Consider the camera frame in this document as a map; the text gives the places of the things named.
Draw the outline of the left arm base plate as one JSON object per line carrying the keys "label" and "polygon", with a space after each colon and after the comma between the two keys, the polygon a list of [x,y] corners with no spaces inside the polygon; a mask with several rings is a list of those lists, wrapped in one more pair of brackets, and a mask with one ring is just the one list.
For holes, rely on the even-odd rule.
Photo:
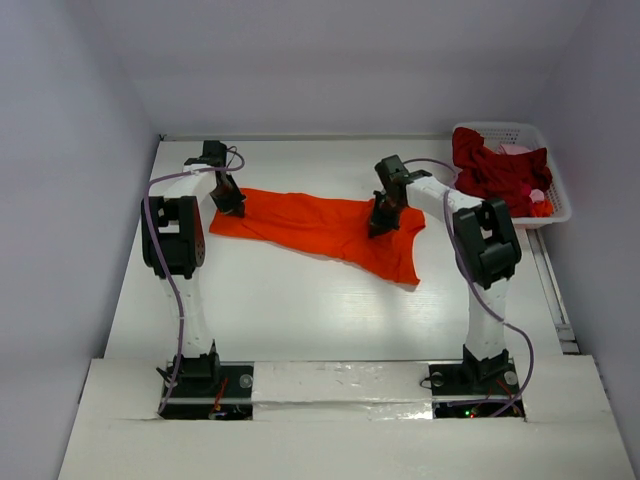
{"label": "left arm base plate", "polygon": [[180,381],[173,388],[160,417],[167,420],[251,420],[253,376],[252,363],[223,363],[221,380],[216,386],[207,379]]}

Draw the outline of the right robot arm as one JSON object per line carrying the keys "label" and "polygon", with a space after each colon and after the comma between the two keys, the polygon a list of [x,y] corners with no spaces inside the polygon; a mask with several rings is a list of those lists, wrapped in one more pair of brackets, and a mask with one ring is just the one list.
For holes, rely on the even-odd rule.
{"label": "right robot arm", "polygon": [[522,251],[508,206],[455,190],[425,170],[409,171],[399,156],[379,161],[371,238],[400,227],[412,207],[445,225],[457,267],[469,288],[467,336],[458,363],[431,363],[426,381],[436,396],[499,395],[497,380],[515,372],[505,341],[506,296]]}

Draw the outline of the orange t shirt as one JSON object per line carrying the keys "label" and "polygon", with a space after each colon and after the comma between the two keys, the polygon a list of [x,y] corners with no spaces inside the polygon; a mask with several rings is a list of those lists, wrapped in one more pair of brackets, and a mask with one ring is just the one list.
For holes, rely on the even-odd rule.
{"label": "orange t shirt", "polygon": [[354,264],[383,280],[412,287],[420,283],[413,247],[426,227],[425,215],[408,208],[399,228],[370,238],[374,201],[356,201],[247,189],[242,218],[216,213],[215,235],[259,240]]}

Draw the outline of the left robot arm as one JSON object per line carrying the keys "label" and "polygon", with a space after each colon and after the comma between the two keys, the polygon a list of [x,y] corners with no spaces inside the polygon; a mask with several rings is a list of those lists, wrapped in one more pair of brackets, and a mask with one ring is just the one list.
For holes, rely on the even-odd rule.
{"label": "left robot arm", "polygon": [[212,397],[222,389],[224,374],[199,285],[206,257],[200,206],[210,202],[216,212],[242,218],[246,196],[232,173],[244,163],[236,148],[207,140],[181,172],[151,180],[141,201],[143,261],[173,301],[178,324],[176,354],[158,370],[168,398]]}

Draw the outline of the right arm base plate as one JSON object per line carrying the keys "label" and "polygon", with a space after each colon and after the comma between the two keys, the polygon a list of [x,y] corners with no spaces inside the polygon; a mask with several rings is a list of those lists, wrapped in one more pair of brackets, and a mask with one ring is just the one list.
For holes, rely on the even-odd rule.
{"label": "right arm base plate", "polygon": [[430,364],[419,385],[431,392],[435,419],[492,417],[520,390],[513,364],[480,382],[475,382],[461,364]]}

